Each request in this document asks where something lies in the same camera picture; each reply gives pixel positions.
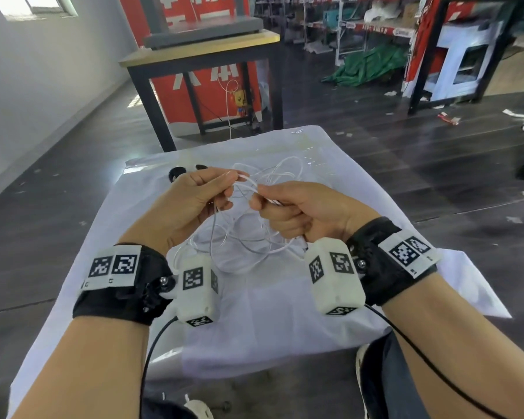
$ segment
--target white tablecloth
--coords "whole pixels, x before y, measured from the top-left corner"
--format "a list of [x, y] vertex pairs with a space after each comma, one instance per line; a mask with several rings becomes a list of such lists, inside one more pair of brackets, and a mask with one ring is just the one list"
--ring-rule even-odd
[[[229, 168], [241, 162], [268, 168], [288, 156], [304, 160], [303, 180], [325, 183], [369, 204], [399, 227], [413, 229], [388, 194], [317, 126], [272, 131], [129, 161], [97, 213], [56, 303], [12, 383], [9, 416], [70, 323], [90, 259], [101, 248], [115, 243], [169, 187], [167, 175], [172, 167], [204, 164]], [[440, 272], [451, 286], [483, 314], [510, 317], [465, 253], [442, 251]], [[179, 323], [171, 325], [156, 348], [156, 361], [150, 365], [148, 379], [223, 378], [254, 372], [291, 356], [361, 345], [380, 337], [386, 329], [386, 324], [366, 309], [345, 317], [321, 316], [315, 310], [302, 260], [288, 252], [272, 255], [271, 261], [261, 262], [248, 273], [219, 273], [219, 277], [219, 321], [196, 329]], [[152, 325], [150, 342], [172, 316], [174, 310], [169, 306]]]

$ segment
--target hand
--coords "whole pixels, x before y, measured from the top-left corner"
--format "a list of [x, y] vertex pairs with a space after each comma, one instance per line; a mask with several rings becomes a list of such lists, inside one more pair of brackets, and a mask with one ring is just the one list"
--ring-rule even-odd
[[231, 169], [207, 168], [179, 176], [150, 209], [118, 240], [153, 248], [166, 255], [184, 242], [215, 211], [229, 210], [233, 184], [244, 181]]
[[347, 241], [363, 225], [380, 217], [368, 205], [316, 182], [258, 185], [250, 207], [268, 219], [270, 227], [283, 238], [304, 235], [308, 242], [322, 237]]

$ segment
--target wrist strap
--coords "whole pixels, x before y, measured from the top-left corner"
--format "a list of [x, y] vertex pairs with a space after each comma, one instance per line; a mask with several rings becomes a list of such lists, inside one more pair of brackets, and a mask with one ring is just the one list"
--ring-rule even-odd
[[437, 271], [440, 253], [416, 232], [401, 230], [390, 219], [369, 222], [347, 240], [367, 304], [382, 306]]
[[[162, 285], [163, 276], [167, 280]], [[103, 250], [91, 263], [73, 317], [101, 316], [149, 326], [170, 303], [159, 293], [174, 288], [172, 276], [167, 259], [149, 247], [120, 244]]]

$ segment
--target person's left hand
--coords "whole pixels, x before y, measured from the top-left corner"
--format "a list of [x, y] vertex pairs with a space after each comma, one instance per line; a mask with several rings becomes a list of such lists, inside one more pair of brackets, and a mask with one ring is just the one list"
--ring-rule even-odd
[[217, 209], [229, 210], [233, 184], [248, 176], [232, 169], [207, 168], [179, 176], [150, 209], [120, 237], [166, 255], [184, 242]]

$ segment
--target qr code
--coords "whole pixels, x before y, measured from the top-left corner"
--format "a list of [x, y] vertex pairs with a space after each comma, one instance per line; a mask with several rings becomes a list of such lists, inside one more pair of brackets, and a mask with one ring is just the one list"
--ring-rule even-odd
[[204, 285], [204, 268], [195, 267], [194, 269], [185, 270], [182, 280], [182, 289], [201, 287]]
[[217, 275], [214, 271], [212, 271], [212, 289], [216, 292], [216, 294], [219, 294], [219, 288], [217, 286]]
[[428, 245], [426, 245], [417, 237], [410, 237], [406, 239], [405, 242], [421, 254], [426, 253], [431, 249]]
[[187, 324], [190, 324], [194, 327], [213, 323], [213, 321], [207, 316], [202, 316], [202, 317], [199, 317], [198, 319], [192, 319], [186, 322]]
[[345, 316], [355, 310], [355, 307], [336, 307], [331, 312], [326, 313], [330, 316]]
[[98, 257], [96, 259], [93, 259], [88, 277], [93, 278], [95, 276], [108, 275], [112, 260], [112, 256]]
[[355, 274], [347, 254], [330, 253], [330, 256], [332, 257], [333, 268], [336, 272]]
[[312, 283], [315, 284], [322, 276], [324, 276], [324, 269], [322, 268], [322, 262], [320, 261], [320, 256], [316, 256], [316, 259], [311, 261], [308, 265], [310, 270], [310, 277], [312, 278]]
[[389, 253], [404, 266], [411, 265], [419, 257], [419, 253], [413, 250], [405, 241], [392, 248]]
[[138, 264], [137, 254], [118, 254], [114, 257], [113, 274], [132, 274]]

